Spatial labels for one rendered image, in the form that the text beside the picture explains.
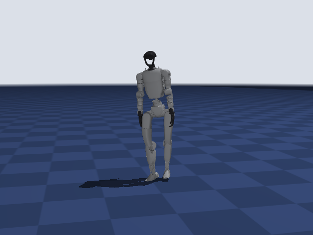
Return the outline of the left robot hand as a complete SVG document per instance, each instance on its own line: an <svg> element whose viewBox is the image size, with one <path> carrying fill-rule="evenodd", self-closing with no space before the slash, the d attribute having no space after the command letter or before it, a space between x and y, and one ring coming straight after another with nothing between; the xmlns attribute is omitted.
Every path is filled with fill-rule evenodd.
<svg viewBox="0 0 313 235"><path fill-rule="evenodd" d="M174 124L174 119L175 119L174 113L175 113L175 112L173 112L173 109L170 108L170 109L169 109L169 114L171 114L171 121L170 121L170 124L172 123L171 126L173 126L173 124ZM169 126L169 127L171 127L171 126Z"/></svg>

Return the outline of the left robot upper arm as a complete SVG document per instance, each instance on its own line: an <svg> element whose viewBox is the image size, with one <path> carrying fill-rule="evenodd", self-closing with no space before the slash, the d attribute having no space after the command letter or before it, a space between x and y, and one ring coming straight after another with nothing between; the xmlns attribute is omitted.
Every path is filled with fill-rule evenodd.
<svg viewBox="0 0 313 235"><path fill-rule="evenodd" d="M165 95L170 95L170 88L171 88L171 73L169 70L160 70L161 75L164 77L164 84L166 89L164 89Z"/></svg>

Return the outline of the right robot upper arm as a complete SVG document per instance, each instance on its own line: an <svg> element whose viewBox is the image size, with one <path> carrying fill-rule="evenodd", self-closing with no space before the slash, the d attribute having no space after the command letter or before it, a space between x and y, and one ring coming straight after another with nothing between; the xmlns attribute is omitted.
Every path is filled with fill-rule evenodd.
<svg viewBox="0 0 313 235"><path fill-rule="evenodd" d="M138 92L136 92L136 96L142 98L144 97L144 84L143 84L143 79L142 79L142 72L136 75L136 80L137 80L137 88L138 88Z"/></svg>

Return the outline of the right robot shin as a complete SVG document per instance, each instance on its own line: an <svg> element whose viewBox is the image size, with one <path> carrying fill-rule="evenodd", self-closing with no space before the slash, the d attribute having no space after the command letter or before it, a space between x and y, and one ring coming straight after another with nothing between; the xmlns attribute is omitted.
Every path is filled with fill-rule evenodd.
<svg viewBox="0 0 313 235"><path fill-rule="evenodd" d="M147 162L149 164L150 174L155 175L155 162L156 162L156 151L149 150L148 146L145 147Z"/></svg>

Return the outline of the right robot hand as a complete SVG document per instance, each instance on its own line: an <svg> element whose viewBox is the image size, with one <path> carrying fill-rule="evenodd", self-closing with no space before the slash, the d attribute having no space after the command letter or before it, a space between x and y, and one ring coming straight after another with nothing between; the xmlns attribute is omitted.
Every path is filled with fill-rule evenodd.
<svg viewBox="0 0 313 235"><path fill-rule="evenodd" d="M142 127L142 116L143 116L143 114L141 114L141 111L138 111L138 116L139 116L140 126Z"/></svg>

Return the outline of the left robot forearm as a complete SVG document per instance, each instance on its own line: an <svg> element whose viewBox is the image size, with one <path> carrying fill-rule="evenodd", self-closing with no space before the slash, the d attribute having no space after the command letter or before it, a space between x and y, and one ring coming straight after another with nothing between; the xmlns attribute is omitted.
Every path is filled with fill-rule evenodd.
<svg viewBox="0 0 313 235"><path fill-rule="evenodd" d="M173 94L172 94L172 89L170 88L170 93L171 93L171 95L168 95L167 97L166 97L166 99L167 99L167 105L168 105L168 111L169 111L169 109L170 108L172 108L173 109L173 111L174 111L174 104L173 104Z"/></svg>

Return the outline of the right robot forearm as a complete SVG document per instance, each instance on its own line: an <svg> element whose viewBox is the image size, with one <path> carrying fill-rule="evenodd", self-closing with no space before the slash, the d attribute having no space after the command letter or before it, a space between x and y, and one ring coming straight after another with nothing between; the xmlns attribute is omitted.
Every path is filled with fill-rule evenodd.
<svg viewBox="0 0 313 235"><path fill-rule="evenodd" d="M143 114L143 99L140 97L136 97L136 98L137 98L137 109L138 111L141 111L141 114Z"/></svg>

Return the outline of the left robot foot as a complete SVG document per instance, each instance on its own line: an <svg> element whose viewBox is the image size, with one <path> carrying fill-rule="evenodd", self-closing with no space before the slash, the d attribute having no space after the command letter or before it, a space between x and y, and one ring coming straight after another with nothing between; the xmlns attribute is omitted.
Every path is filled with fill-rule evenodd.
<svg viewBox="0 0 313 235"><path fill-rule="evenodd" d="M168 169L166 169L163 174L163 179L167 179L169 177L170 177L170 170L168 171Z"/></svg>

